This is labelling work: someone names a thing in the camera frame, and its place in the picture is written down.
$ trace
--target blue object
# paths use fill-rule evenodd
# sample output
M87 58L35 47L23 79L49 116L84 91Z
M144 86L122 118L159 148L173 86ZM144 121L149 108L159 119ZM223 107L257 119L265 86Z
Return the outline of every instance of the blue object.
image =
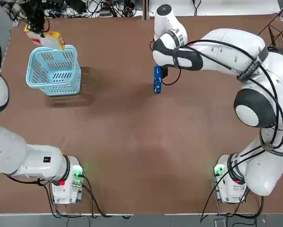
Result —
M65 50L35 48L30 54L26 82L48 96L77 94L80 90L81 69L77 50L66 45Z
M160 66L154 67L154 92L159 94L162 85L162 69Z

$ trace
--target green indicator light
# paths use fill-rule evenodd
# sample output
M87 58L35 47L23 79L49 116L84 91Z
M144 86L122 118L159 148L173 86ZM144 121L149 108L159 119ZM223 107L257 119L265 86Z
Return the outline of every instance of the green indicator light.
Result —
M224 165L217 164L214 168L214 171L216 176L222 176L224 173Z

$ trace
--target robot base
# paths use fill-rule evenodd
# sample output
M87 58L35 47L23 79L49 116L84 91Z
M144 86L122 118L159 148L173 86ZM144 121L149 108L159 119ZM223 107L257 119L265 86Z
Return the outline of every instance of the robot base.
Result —
M214 186L220 178L228 171L227 160L229 155L222 155L217 165L214 167ZM235 183L229 174L227 174L216 187L217 201L222 203L239 203L241 197L247 189L246 184Z
M82 202L84 170L74 156L68 156L68 158L70 161L70 173L67 180L58 186L52 184L54 202L56 204L75 204Z

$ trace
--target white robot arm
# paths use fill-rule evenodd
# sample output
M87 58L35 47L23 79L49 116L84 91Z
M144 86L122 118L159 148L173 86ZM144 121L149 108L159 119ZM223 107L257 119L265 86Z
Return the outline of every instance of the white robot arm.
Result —
M234 100L234 110L243 123L260 128L261 139L255 139L240 153L219 159L216 178L229 170L217 188L220 200L238 203L247 187L258 195L269 195L283 173L283 117L278 112L280 107L283 113L283 50L267 48L259 36L235 29L213 30L186 46L186 30L169 5L157 9L154 27L153 59L158 66L216 70L239 76L243 81ZM274 92L278 105L270 95ZM265 152L232 169L262 150Z
M9 89L0 75L0 112L9 102ZM83 169L73 156L48 145L30 145L14 132L0 126L0 173L7 176L50 180L55 203L81 201Z

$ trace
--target brown tabletop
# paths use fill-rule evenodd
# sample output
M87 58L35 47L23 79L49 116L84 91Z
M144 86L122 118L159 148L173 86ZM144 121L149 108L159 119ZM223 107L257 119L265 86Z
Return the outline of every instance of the brown tabletop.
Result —
M274 15L180 17L189 40L216 28L257 34ZM283 23L276 20L279 27ZM53 19L52 30L78 50L79 96L48 98L25 81L35 46L14 27L2 75L10 103L0 124L30 144L49 144L76 156L86 168L94 195L106 213L201 213L212 189L212 167L222 154L239 152L258 130L242 124L232 107L241 84L215 71L183 71L172 87L153 93L154 62L149 41L154 21L140 18ZM264 34L269 43L268 32ZM170 70L167 82L177 70ZM240 212L256 212L250 195ZM91 213L82 205L67 213ZM233 212L234 206L222 206ZM0 174L0 213L49 213L45 191ZM217 212L212 197L206 212ZM283 213L283 177L266 197L264 212Z

